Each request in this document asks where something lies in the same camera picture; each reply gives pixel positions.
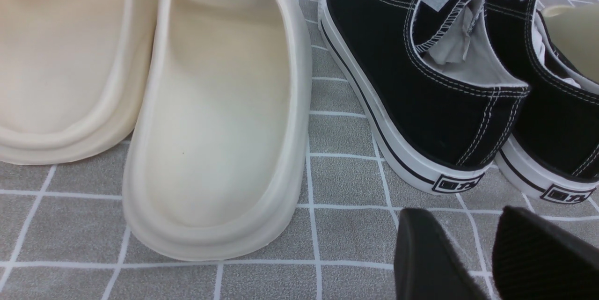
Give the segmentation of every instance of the gray fabric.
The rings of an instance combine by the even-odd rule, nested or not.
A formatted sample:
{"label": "gray fabric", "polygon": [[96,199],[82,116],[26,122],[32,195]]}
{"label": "gray fabric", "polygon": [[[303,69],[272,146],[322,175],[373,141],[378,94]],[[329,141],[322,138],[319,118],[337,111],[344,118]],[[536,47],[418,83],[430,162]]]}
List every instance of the gray fabric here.
{"label": "gray fabric", "polygon": [[[542,6],[599,0],[541,0]],[[226,262],[160,256],[131,235],[120,191],[128,141],[58,166],[0,164],[3,300],[392,299],[398,212],[432,210],[485,291],[503,206],[535,210],[599,246],[599,195],[567,206],[528,200],[497,168],[464,195],[436,197],[394,174],[316,26],[316,0],[299,0],[312,34],[310,157],[289,227],[267,247]]]}

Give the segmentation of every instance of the cream slide sandal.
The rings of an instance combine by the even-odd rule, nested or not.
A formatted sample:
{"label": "cream slide sandal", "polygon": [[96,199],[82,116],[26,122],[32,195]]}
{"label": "cream slide sandal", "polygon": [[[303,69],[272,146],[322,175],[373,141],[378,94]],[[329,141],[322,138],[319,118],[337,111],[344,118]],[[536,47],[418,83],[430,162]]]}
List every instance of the cream slide sandal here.
{"label": "cream slide sandal", "polygon": [[542,11],[551,42],[582,75],[599,83],[599,4]]}
{"label": "cream slide sandal", "polygon": [[296,0],[159,0],[124,216],[182,260],[268,245],[291,221],[306,156],[312,54]]}
{"label": "cream slide sandal", "polygon": [[133,130],[158,0],[0,0],[0,160],[75,161]]}

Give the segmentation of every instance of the low-top sneaker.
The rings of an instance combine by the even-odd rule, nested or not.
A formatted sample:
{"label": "low-top sneaker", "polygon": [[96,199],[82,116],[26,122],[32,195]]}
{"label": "low-top sneaker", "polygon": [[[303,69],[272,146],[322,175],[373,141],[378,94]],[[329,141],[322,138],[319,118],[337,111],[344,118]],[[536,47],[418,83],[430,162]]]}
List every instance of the low-top sneaker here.
{"label": "low-top sneaker", "polygon": [[481,180],[528,85],[486,33],[484,0],[319,0],[319,28],[391,168],[442,195]]}
{"label": "low-top sneaker", "polygon": [[599,181],[599,84],[552,44],[537,0],[487,0],[492,46],[531,93],[497,165],[526,195],[586,200]]}

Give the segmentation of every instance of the printed logo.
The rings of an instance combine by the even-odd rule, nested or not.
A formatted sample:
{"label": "printed logo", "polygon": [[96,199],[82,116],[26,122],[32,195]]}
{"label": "printed logo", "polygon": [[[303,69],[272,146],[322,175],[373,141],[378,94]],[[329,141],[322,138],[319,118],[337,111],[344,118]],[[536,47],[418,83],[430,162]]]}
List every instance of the printed logo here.
{"label": "printed logo", "polygon": [[541,199],[559,204],[578,204],[584,202],[595,190],[575,191],[554,184],[543,193]]}
{"label": "printed logo", "polygon": [[485,174],[483,173],[481,176],[469,179],[462,178],[454,178],[445,175],[441,175],[434,187],[432,187],[432,191],[436,191],[439,193],[460,193],[475,187],[483,178]]}

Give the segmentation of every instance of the black shoe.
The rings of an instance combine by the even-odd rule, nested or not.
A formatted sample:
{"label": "black shoe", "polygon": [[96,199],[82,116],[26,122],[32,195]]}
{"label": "black shoe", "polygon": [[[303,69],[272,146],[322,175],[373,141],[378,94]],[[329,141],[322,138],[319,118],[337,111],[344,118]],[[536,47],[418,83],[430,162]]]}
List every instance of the black shoe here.
{"label": "black shoe", "polygon": [[599,85],[548,37],[537,0],[487,0],[493,48],[531,85],[497,165],[526,195],[561,204],[586,200],[599,181]]}
{"label": "black shoe", "polygon": [[400,212],[393,269],[398,300],[487,299],[427,210]]}
{"label": "black shoe", "polygon": [[528,210],[504,208],[492,260],[502,299],[599,299],[599,250]]}
{"label": "black shoe", "polygon": [[528,94],[493,53],[482,4],[319,0],[325,44],[385,160],[434,195],[477,185]]}

